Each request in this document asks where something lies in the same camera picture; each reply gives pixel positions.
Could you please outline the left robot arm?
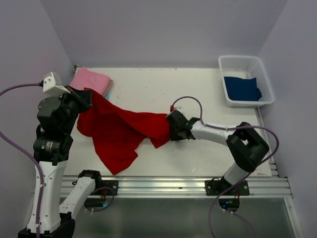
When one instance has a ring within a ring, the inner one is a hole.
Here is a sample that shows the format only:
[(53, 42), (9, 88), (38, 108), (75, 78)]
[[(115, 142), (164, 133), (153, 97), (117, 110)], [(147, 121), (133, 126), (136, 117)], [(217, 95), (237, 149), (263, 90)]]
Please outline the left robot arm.
[(64, 202), (61, 184), (73, 143), (72, 130), (80, 113), (92, 106), (92, 90), (68, 87), (60, 96), (43, 99), (38, 105), (36, 140), (36, 187), (32, 213), (20, 238), (70, 238), (75, 219), (87, 197), (101, 181), (98, 171), (83, 171)]

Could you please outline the red t shirt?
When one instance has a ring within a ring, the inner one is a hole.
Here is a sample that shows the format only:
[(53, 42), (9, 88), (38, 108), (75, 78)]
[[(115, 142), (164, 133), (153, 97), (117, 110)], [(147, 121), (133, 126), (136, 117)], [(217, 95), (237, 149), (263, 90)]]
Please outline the red t shirt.
[(124, 110), (96, 91), (91, 103), (89, 110), (79, 115), (77, 129), (92, 138), (96, 154), (113, 175), (130, 167), (144, 139), (149, 138), (155, 148), (170, 140), (166, 114)]

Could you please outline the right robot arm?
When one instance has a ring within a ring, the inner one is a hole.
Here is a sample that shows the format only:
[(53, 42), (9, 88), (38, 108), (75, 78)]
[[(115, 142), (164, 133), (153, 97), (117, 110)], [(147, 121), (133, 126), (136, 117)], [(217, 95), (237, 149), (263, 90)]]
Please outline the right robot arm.
[(204, 125), (199, 118), (186, 119), (178, 110), (170, 112), (166, 119), (172, 141), (197, 139), (228, 147), (234, 163), (220, 180), (223, 189), (229, 188), (248, 173), (254, 172), (269, 152), (268, 144), (253, 128), (250, 128), (247, 122), (240, 123), (238, 129), (226, 131), (216, 125)]

